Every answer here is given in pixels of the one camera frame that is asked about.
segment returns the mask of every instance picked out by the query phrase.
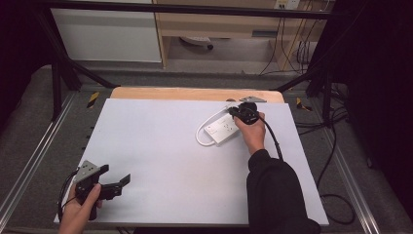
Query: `white table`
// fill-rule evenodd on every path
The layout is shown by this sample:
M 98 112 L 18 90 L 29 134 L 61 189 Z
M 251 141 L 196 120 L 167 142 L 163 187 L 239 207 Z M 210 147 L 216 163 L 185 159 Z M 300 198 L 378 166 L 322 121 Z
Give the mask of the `white table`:
M 249 154 L 241 134 L 220 146 L 200 146 L 195 131 L 228 102 L 107 99 L 79 163 L 109 172 L 101 183 L 131 174 L 123 195 L 104 203 L 95 222 L 113 225 L 247 225 Z M 308 217 L 327 225 L 315 182 L 287 104 L 257 103 L 300 180 Z M 201 132 L 202 139 L 210 141 Z M 269 134 L 266 148 L 277 151 Z

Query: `black sleeve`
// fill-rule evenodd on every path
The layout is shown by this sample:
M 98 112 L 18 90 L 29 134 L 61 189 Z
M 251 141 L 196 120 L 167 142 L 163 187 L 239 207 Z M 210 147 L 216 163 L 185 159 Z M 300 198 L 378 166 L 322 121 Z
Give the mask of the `black sleeve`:
M 288 164 L 261 149 L 251 156 L 248 167 L 246 190 L 252 234 L 320 233 L 319 225 L 307 218 L 298 177 Z

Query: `floor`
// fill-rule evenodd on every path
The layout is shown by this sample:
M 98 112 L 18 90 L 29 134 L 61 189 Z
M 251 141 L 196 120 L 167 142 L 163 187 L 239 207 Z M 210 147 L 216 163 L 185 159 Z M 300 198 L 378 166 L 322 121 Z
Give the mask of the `floor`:
M 275 62 L 269 63 L 272 57 L 272 48 L 266 40 L 212 39 L 212 43 L 214 49 L 210 51 L 207 48 L 189 45 L 174 38 L 169 51 L 169 65 L 166 68 L 162 68 L 159 64 L 119 62 L 85 62 L 85 65 L 101 74 L 105 79 L 121 82 L 124 86 L 268 90 L 297 77 L 302 72 L 302 67 L 295 58 L 291 60 L 291 63 L 298 72 L 279 73 L 277 64 Z M 0 202 L 2 203 L 8 198 L 8 192 L 14 186 L 26 163 L 31 160 L 30 157 L 36 149 L 36 145 L 50 125 L 52 94 L 48 77 L 50 78 L 50 72 L 47 68 L 40 70 L 33 76 L 20 107 L 13 113 L 8 127 L 1 133 L 0 159 L 2 165 L 10 165 L 10 167 L 1 167 L 0 169 L 3 184 L 0 189 Z M 59 183 L 64 179 L 64 175 L 58 174 L 59 171 L 63 168 L 68 170 L 77 165 L 76 159 L 82 156 L 82 147 L 87 145 L 87 136 L 93 131 L 91 126 L 94 125 L 98 117 L 103 100 L 110 95 L 110 91 L 97 87 L 96 83 L 89 78 L 83 77 L 82 79 L 85 86 L 81 92 L 75 94 L 75 104 L 69 110 L 65 120 L 77 123 L 78 127 L 64 124 L 60 126 L 59 134 L 54 139 L 55 142 L 59 143 L 51 144 L 43 163 L 39 162 L 37 172 L 32 178 L 29 178 L 31 181 L 24 188 L 26 192 L 19 195 L 18 198 L 21 200 L 15 207 L 15 212 L 9 217 L 7 233 L 13 231 L 18 233 L 53 233 L 53 228 L 56 228 L 54 224 L 51 224 L 51 219 L 54 217 L 53 208 L 56 206 L 53 197 L 57 196 L 57 191 L 44 191 L 42 187 L 48 187 L 47 184 Z M 304 91 L 307 85 L 307 82 L 303 82 L 285 92 L 283 96 L 285 101 L 290 104 L 296 122 L 319 122 L 316 113 L 319 99 L 306 98 Z M 101 93 L 95 108 L 85 108 L 89 97 L 96 90 L 101 91 Z M 307 109 L 297 108 L 297 98 L 301 98 L 302 104 Z M 340 100 L 333 103 L 336 105 L 333 107 L 337 107 L 340 105 Z M 331 150 L 328 133 L 330 132 L 321 130 L 301 136 L 314 178 L 319 176 Z M 413 233 L 411 220 L 406 217 L 383 175 L 380 171 L 367 168 L 366 159 L 357 141 L 357 136 L 352 131 L 351 123 L 342 121 L 337 125 L 337 139 L 338 149 L 345 156 L 358 188 L 362 191 L 374 220 L 377 221 L 380 233 Z M 337 162 L 340 163 L 333 160 L 328 167 L 320 193 L 335 193 L 349 198 L 350 190 L 343 182 L 344 175 Z M 39 200 L 42 197 L 52 198 Z M 325 199 L 324 202 L 328 213 L 339 219 L 349 218 L 346 204 L 331 199 Z M 27 208 L 33 206 L 35 206 L 35 210 L 28 212 Z M 101 227 L 91 225 L 90 229 L 88 231 L 94 233 L 93 230 L 101 229 Z M 351 225 L 341 225 L 331 221 L 331 225 L 323 227 L 322 232 L 369 233 L 362 227 L 362 220 L 359 218 L 356 218 L 355 223 Z

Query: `black pole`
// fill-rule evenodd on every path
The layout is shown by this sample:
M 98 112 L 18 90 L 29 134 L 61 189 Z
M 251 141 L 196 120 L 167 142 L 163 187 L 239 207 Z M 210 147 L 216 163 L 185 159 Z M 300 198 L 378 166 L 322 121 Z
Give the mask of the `black pole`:
M 79 72 L 83 73 L 84 75 L 88 76 L 89 78 L 93 79 L 94 81 L 96 81 L 100 85 L 104 86 L 105 88 L 113 89 L 113 88 L 116 88 L 116 87 L 120 86 L 120 85 L 115 85 L 115 84 L 112 84 L 112 83 L 104 80 L 100 76 L 98 76 L 98 75 L 94 74 L 93 72 L 89 71 L 86 67 L 82 66 L 81 64 L 77 63 L 76 61 L 74 61 L 73 59 L 71 59 L 69 57 L 66 57 L 66 60 L 69 64 L 72 65 L 73 68 L 75 68 Z
M 271 89 L 270 91 L 278 91 L 278 92 L 282 93 L 282 92 L 287 91 L 287 90 L 291 89 L 292 87 L 300 84 L 303 81 L 313 79 L 313 77 L 315 75 L 319 74 L 319 72 L 320 72 L 319 66 L 315 66 L 315 67 L 313 67 L 313 69 L 307 71 L 307 73 L 302 74 L 301 76 L 287 82 L 286 84 L 283 84 L 283 85 L 279 86 L 278 88 Z
M 58 63 L 59 75 L 61 75 L 69 90 L 79 90 L 82 84 L 79 81 L 77 74 L 67 65 L 65 60 L 66 51 L 61 47 L 60 42 L 49 25 L 44 10 L 45 9 L 42 6 L 31 6 L 31 13 L 36 18 L 38 25 L 48 38 L 52 51 L 54 51 L 52 57 L 54 58 L 54 62 Z
M 259 8 L 236 8 L 218 6 L 118 3 L 118 2 L 91 2 L 68 0 L 37 0 L 37 3 L 57 9 L 115 11 L 115 12 L 149 12 L 149 13 L 177 13 L 177 14 L 204 14 L 221 16 L 244 16 L 263 18 L 312 19 L 331 20 L 347 18 L 348 15 L 329 12 L 309 12 Z

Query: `metal frame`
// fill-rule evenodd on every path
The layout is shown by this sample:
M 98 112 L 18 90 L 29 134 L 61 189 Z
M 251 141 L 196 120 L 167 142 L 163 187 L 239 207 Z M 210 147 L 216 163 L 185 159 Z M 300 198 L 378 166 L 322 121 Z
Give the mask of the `metal frame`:
M 114 2 L 91 2 L 91 1 L 68 1 L 68 0 L 36 0 L 28 2 L 34 17 L 47 36 L 51 48 L 54 51 L 53 79 L 54 79 L 54 118 L 61 110 L 61 96 L 59 86 L 60 77 L 65 81 L 69 90 L 79 90 L 82 86 L 77 74 L 81 72 L 95 80 L 106 88 L 116 88 L 119 85 L 105 81 L 101 77 L 89 71 L 84 66 L 72 60 L 58 40 L 58 31 L 53 30 L 51 22 L 45 17 L 45 11 L 53 9 L 75 9 L 94 11 L 116 11 L 116 12 L 150 12 L 150 13 L 175 13 L 175 14 L 204 14 L 221 16 L 245 16 L 263 18 L 289 18 L 289 19 L 312 19 L 312 20 L 345 20 L 350 17 L 347 14 L 328 12 L 306 12 L 286 11 L 257 8 L 235 8 L 235 7 L 212 7 L 193 5 L 164 5 L 164 4 L 140 4 L 140 3 L 114 3 Z

